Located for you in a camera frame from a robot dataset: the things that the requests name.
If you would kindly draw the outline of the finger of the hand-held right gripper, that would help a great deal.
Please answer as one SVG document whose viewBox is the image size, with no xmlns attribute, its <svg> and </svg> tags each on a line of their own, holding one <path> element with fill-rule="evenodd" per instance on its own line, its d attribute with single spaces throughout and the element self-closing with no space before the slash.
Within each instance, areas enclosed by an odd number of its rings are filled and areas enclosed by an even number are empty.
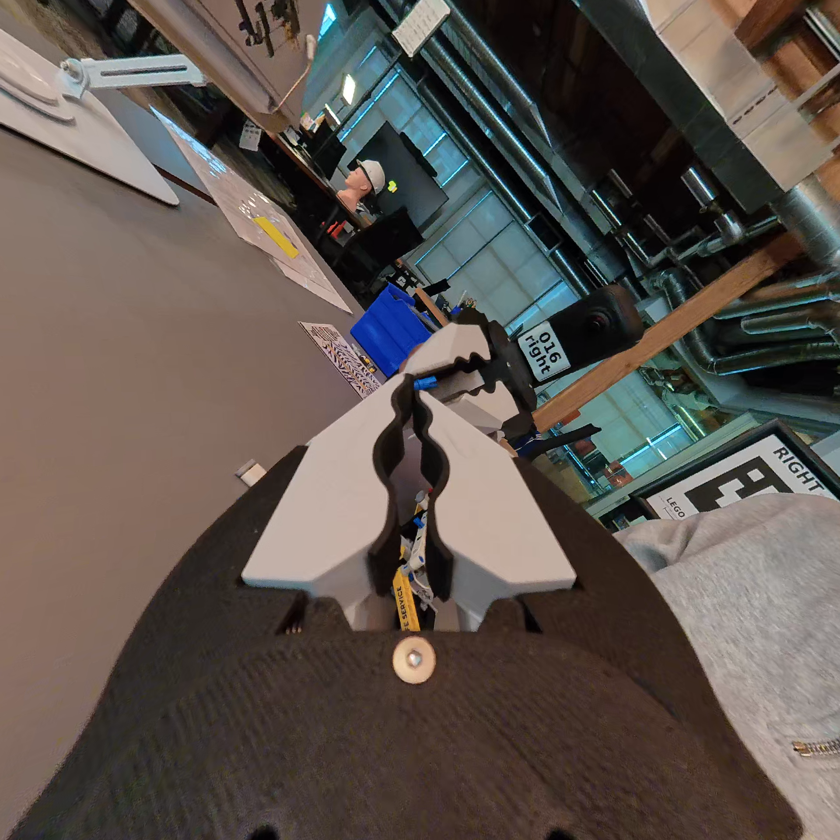
<svg viewBox="0 0 840 840">
<path fill-rule="evenodd" d="M 453 371 L 473 371 L 491 361 L 490 344 L 481 325 L 451 322 L 418 345 L 402 372 L 416 379 L 441 378 Z"/>
<path fill-rule="evenodd" d="M 485 435 L 497 434 L 520 407 L 502 381 L 485 382 L 478 371 L 457 371 L 437 380 L 429 393 Z"/>
</svg>

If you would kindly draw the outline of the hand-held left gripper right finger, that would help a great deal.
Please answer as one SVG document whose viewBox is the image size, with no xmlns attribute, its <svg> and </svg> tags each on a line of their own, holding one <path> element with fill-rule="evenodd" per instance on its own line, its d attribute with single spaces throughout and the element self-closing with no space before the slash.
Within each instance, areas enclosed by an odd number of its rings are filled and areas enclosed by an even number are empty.
<svg viewBox="0 0 840 840">
<path fill-rule="evenodd" d="M 497 443 L 431 395 L 414 397 L 421 473 L 431 489 L 429 580 L 476 631 L 490 606 L 569 590 L 576 572 L 518 467 Z"/>
</svg>

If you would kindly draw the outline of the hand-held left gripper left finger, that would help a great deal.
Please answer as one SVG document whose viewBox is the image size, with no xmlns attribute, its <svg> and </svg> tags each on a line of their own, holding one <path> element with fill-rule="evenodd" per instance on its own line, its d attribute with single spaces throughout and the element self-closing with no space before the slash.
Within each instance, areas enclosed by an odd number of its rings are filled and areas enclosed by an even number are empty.
<svg viewBox="0 0 840 840">
<path fill-rule="evenodd" d="M 321 431 L 301 461 L 241 573 L 251 587 L 335 600 L 355 631 L 383 622 L 371 551 L 397 537 L 391 473 L 404 457 L 413 377 L 393 377 Z"/>
</svg>

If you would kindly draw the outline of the yellow black lego model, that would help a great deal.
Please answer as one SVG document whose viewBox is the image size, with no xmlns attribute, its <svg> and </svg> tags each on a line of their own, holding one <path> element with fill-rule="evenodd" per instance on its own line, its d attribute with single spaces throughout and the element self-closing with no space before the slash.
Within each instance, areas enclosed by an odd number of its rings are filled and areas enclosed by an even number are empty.
<svg viewBox="0 0 840 840">
<path fill-rule="evenodd" d="M 404 632 L 434 627 L 438 612 L 427 562 L 430 492 L 416 495 L 414 513 L 400 531 L 399 564 L 392 581 L 396 614 Z"/>
</svg>

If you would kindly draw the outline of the lego instruction booklet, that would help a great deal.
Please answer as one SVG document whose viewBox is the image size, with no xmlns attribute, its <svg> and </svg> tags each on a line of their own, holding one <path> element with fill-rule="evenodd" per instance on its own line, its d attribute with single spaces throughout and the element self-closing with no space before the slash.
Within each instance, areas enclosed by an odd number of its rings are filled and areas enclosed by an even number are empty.
<svg viewBox="0 0 840 840">
<path fill-rule="evenodd" d="M 131 1 L 245 116 L 277 133 L 301 115 L 324 1 Z"/>
</svg>

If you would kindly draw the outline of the blue plastic bin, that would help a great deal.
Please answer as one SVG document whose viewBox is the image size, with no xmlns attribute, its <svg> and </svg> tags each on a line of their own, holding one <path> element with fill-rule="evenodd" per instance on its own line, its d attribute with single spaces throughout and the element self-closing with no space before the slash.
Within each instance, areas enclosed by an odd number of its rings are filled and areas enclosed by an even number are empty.
<svg viewBox="0 0 840 840">
<path fill-rule="evenodd" d="M 411 296 L 387 283 L 353 325 L 350 335 L 389 378 L 437 330 L 438 326 L 415 307 Z"/>
</svg>

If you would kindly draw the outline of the zebra striped sticker sheet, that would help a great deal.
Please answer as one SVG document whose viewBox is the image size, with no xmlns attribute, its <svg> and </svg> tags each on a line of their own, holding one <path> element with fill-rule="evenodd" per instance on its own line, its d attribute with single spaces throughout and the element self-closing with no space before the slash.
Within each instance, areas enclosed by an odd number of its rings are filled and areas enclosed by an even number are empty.
<svg viewBox="0 0 840 840">
<path fill-rule="evenodd" d="M 298 324 L 359 398 L 365 399 L 381 387 L 369 366 L 333 325 L 315 322 Z"/>
</svg>

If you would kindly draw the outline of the plain white paper sheet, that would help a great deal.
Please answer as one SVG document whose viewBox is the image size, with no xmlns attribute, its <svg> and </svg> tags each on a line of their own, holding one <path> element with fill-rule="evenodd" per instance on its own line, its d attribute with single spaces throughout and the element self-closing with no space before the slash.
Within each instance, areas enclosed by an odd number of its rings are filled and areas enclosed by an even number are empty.
<svg viewBox="0 0 840 840">
<path fill-rule="evenodd" d="M 352 307 L 342 298 L 331 279 L 324 273 L 317 259 L 307 251 L 299 251 L 297 257 L 269 257 L 280 273 L 303 290 L 343 312 L 352 314 Z"/>
</svg>

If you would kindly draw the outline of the cluster of round metal ducts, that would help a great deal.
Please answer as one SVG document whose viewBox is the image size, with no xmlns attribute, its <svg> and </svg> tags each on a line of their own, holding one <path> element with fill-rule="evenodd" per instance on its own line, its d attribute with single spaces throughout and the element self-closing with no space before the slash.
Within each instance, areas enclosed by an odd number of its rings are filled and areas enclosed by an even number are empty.
<svg viewBox="0 0 840 840">
<path fill-rule="evenodd" d="M 748 212 L 574 2 L 446 2 L 408 62 L 500 199 L 579 296 L 667 315 L 791 234 L 804 251 L 668 348 L 662 395 L 838 422 L 838 183 Z"/>
</svg>

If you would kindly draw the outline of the black monitor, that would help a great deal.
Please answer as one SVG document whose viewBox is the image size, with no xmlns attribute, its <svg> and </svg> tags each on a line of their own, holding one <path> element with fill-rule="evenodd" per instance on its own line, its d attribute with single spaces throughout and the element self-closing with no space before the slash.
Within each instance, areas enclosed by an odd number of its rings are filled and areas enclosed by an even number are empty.
<svg viewBox="0 0 840 840">
<path fill-rule="evenodd" d="M 424 235 L 448 200 L 436 181 L 435 168 L 406 133 L 397 132 L 389 122 L 373 134 L 353 164 L 365 161 L 379 163 L 384 174 L 384 186 L 375 196 L 377 212 L 387 215 L 404 208 Z"/>
</svg>

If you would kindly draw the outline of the mannequin head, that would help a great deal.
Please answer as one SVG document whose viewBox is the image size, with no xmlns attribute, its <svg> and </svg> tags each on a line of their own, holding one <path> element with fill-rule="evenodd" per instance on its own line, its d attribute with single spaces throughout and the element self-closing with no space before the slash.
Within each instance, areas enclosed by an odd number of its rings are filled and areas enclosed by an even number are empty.
<svg viewBox="0 0 840 840">
<path fill-rule="evenodd" d="M 364 166 L 359 163 L 345 180 L 343 189 L 337 192 L 340 204 L 350 213 L 355 213 L 366 197 L 376 196 L 376 187 Z"/>
</svg>

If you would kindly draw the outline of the yellow sticky note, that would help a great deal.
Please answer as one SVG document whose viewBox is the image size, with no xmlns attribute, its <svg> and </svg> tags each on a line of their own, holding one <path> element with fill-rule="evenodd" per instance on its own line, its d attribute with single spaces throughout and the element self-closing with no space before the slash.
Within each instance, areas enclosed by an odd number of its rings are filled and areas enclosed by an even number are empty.
<svg viewBox="0 0 840 840">
<path fill-rule="evenodd" d="M 252 221 L 289 259 L 296 259 L 299 256 L 299 249 L 267 217 L 254 217 Z"/>
</svg>

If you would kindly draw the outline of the framed black white marker poster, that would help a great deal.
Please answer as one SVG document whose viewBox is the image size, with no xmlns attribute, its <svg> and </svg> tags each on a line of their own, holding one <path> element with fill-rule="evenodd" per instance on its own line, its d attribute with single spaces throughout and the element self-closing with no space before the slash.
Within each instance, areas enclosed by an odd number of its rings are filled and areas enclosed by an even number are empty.
<svg viewBox="0 0 840 840">
<path fill-rule="evenodd" d="M 647 519 L 683 521 L 754 497 L 839 500 L 838 474 L 782 421 L 749 430 L 631 494 Z"/>
</svg>

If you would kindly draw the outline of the grey zip sweatshirt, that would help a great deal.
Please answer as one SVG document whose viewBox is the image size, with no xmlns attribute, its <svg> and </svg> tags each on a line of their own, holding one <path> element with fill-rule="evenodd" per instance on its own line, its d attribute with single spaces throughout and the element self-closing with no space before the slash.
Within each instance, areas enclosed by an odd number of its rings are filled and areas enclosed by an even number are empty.
<svg viewBox="0 0 840 840">
<path fill-rule="evenodd" d="M 839 506 L 770 493 L 615 534 L 804 838 L 839 837 Z"/>
</svg>

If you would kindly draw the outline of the laminated printed sheet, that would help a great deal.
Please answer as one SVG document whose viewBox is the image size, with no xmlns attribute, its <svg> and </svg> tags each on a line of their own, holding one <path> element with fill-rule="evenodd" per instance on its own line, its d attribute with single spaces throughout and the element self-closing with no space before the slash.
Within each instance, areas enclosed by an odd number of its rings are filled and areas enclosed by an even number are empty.
<svg viewBox="0 0 840 840">
<path fill-rule="evenodd" d="M 195 141 L 175 122 L 155 108 L 152 109 L 152 113 L 170 134 L 237 236 L 268 256 L 286 256 L 252 221 L 254 217 L 267 217 L 299 251 L 307 251 L 290 220 L 278 205 L 218 159 L 214 153 Z"/>
</svg>

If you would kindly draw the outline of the hanging white sign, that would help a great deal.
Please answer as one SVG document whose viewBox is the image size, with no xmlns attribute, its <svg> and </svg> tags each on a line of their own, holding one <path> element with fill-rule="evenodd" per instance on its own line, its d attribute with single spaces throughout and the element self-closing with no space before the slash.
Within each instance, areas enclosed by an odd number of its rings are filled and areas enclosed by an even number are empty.
<svg viewBox="0 0 840 840">
<path fill-rule="evenodd" d="M 391 32 L 407 58 L 414 58 L 451 14 L 446 1 L 418 1 Z"/>
</svg>

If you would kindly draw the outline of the white book stand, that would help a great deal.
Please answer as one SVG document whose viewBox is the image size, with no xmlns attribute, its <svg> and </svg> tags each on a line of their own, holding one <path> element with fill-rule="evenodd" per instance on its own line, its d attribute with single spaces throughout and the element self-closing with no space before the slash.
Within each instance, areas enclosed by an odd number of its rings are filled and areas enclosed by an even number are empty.
<svg viewBox="0 0 840 840">
<path fill-rule="evenodd" d="M 166 205 L 179 199 L 97 97 L 125 88 L 203 87 L 187 56 L 64 59 L 58 65 L 1 32 L 2 127 Z"/>
</svg>

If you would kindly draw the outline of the wooden support post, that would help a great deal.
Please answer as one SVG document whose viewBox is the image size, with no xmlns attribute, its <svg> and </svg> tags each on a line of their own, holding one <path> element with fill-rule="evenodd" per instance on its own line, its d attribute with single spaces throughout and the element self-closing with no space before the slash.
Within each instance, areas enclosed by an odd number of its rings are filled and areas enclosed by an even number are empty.
<svg viewBox="0 0 840 840">
<path fill-rule="evenodd" d="M 791 234 L 775 238 L 768 245 L 741 260 L 735 267 L 699 290 L 687 302 L 650 327 L 630 350 L 599 363 L 558 395 L 542 404 L 532 415 L 544 433 L 582 406 L 606 392 L 662 350 L 756 287 L 804 251 Z"/>
</svg>

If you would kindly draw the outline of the rectangular sheet metal duct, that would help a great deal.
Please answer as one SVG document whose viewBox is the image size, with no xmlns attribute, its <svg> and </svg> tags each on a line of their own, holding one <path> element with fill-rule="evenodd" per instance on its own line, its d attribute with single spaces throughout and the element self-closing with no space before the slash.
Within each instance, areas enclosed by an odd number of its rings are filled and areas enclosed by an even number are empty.
<svg viewBox="0 0 840 840">
<path fill-rule="evenodd" d="M 574 5 L 742 209 L 838 183 L 838 2 Z"/>
</svg>

